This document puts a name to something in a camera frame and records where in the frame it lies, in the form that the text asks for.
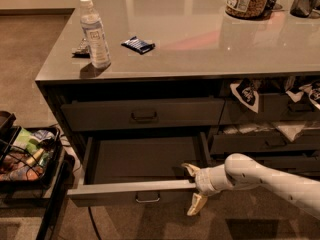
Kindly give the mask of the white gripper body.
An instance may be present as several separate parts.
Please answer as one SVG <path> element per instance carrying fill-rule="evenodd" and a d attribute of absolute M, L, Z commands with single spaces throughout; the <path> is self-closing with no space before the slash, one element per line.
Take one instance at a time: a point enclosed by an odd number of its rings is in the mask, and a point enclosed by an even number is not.
<path fill-rule="evenodd" d="M 196 173 L 195 184 L 197 190 L 205 196 L 212 196 L 230 188 L 230 181 L 223 166 L 200 169 Z"/>

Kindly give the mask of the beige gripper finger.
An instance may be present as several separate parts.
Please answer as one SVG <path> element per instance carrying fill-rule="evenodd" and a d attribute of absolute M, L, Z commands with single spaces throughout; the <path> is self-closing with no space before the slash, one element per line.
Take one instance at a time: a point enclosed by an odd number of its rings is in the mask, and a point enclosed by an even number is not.
<path fill-rule="evenodd" d="M 200 171 L 199 167 L 189 163 L 183 163 L 182 167 L 184 167 L 188 171 L 189 175 L 192 177 L 195 177 L 197 173 Z"/>
<path fill-rule="evenodd" d="M 188 216 L 197 215 L 200 212 L 200 210 L 205 206 L 207 200 L 208 200 L 207 196 L 200 193 L 194 193 L 192 195 L 191 206 L 187 211 L 187 215 Z"/>

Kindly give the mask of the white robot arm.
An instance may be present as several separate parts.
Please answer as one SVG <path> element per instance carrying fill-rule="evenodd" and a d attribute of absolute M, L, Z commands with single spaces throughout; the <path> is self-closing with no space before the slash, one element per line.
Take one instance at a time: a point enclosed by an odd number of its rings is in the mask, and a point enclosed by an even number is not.
<path fill-rule="evenodd" d="M 263 166 L 241 154 L 229 155 L 222 165 L 199 168 L 183 163 L 198 190 L 192 196 L 188 216 L 196 215 L 208 197 L 225 190 L 264 187 L 292 205 L 320 219 L 320 182 Z"/>

